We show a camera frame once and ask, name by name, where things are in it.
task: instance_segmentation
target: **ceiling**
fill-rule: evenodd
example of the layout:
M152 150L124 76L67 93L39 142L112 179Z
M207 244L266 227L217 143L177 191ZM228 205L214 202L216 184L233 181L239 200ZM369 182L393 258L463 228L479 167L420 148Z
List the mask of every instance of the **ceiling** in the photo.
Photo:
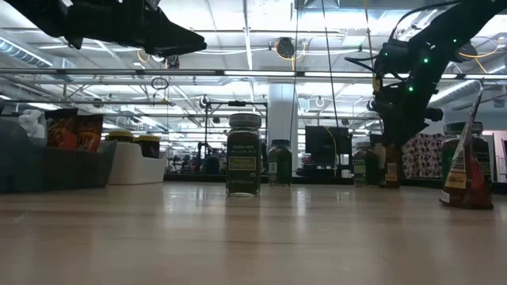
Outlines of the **ceiling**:
M363 1L340 1L338 9L334 0L325 1L326 20L322 16L320 1L313 1L307 8L293 9L302 6L304 0L246 0L246 6L239 0L161 0L159 6L167 17L174 23L205 37L208 43L206 51L180 56L180 70L276 70L290 71L292 64L297 71L325 71L329 72L330 65L327 56L326 30L329 39L330 62L333 72L365 72L359 66L348 63L344 57L368 57L371 48L373 53L382 47L398 19L413 8L423 6L425 1L370 1L368 7L368 23L371 29L371 46L367 38L366 17ZM71 67L85 69L165 69L163 62L157 62L143 51L134 48L121 47L115 44L102 43L96 40L85 40L81 50L67 46L64 38L52 38L41 32L34 24L20 15L9 4L0 0L0 38L3 35L16 41L16 44L32 51L44 59L65 59ZM398 27L398 38L408 40L417 30L413 27L424 28L441 11L425 11L415 13L405 19ZM472 40L483 58L478 59L486 71L498 70L504 72L504 53L507 39L507 16L497 15ZM249 34L245 33L248 22ZM274 51L273 46L281 37L291 37L298 50L298 59L282 59ZM0 67L32 68L21 60L14 59L0 52ZM468 63L449 65L446 73L483 73L483 69L474 60ZM51 76L28 76L13 74L19 80L33 84L37 88L47 91L46 99L62 98L63 89L72 94L76 101L89 101L102 98L105 101L131 101L145 105L125 106L105 105L94 108L80 105L85 112L109 112L110 115L122 113L124 110L138 116L171 114L202 114L199 101L206 96L211 101L225 102L232 100L266 102L269 96L269 84L276 83L270 77L238 78L238 77L193 77L166 76L170 87L157 91L151 87L152 77L137 78L108 75L97 77L93 75L76 75L73 82L64 87L62 80ZM15 86L12 78L0 78L1 84ZM104 85L101 80L116 81L115 84ZM333 115L332 89L329 80L307 80L307 78L289 78L284 83L294 84L299 99L299 114L316 117ZM440 91L452 88L458 84L453 81L442 81ZM342 78L334 83L337 95L337 113L339 116L374 116L365 108L365 104L372 97L372 85L364 78ZM503 82L495 82L488 87L491 97L503 90ZM452 109L466 105L473 99L471 93L463 91L463 95L455 96L452 102L445 102L441 108ZM176 103L174 107L150 106L147 98L160 101L168 98ZM228 115L240 108L224 106L216 110L216 115ZM203 131L196 122L180 118L159 118L153 120L166 125L171 130L195 132ZM316 124L316 119L299 120L299 126ZM124 117L109 118L111 125L122 124ZM364 123L358 120L356 127ZM215 127L226 127L227 120L215 123Z

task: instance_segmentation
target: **white column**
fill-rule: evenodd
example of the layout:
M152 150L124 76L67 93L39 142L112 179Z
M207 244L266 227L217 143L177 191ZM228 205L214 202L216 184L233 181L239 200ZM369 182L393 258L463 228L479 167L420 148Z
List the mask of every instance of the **white column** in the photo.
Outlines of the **white column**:
M294 85L272 84L269 86L268 133L268 146L271 145L271 141L274 139L288 139L291 141L292 172L295 173L299 163L298 105L294 94Z

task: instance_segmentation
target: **snack bag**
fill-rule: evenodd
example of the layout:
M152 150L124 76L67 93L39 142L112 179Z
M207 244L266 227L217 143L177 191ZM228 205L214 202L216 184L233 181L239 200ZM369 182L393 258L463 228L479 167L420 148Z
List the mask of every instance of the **snack bag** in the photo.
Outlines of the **snack bag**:
M452 158L451 170L446 177L444 190L440 202L445 206L462 207L467 209L491 209L491 192L489 184L481 170L471 145L471 129L477 109L484 91L483 80L481 89L472 105L470 117L458 142L458 147Z
M48 129L46 146L75 150L78 145L78 137L74 133L78 110L76 108L64 108L46 111L44 115L46 116L46 127Z
M78 150L96 152L101 143L103 115L78 116Z

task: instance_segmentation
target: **table surface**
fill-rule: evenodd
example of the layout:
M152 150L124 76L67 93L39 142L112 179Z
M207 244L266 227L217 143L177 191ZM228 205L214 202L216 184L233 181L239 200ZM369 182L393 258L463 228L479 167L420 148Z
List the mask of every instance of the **table surface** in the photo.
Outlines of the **table surface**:
M507 199L168 183L0 196L0 283L506 284Z

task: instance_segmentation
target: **white container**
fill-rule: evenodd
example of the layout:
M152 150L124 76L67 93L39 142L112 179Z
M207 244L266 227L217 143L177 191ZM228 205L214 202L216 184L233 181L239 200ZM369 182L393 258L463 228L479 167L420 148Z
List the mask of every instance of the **white container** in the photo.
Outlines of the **white container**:
M145 158L137 143L118 142L112 161L109 184L132 185L164 181L166 152L160 158Z

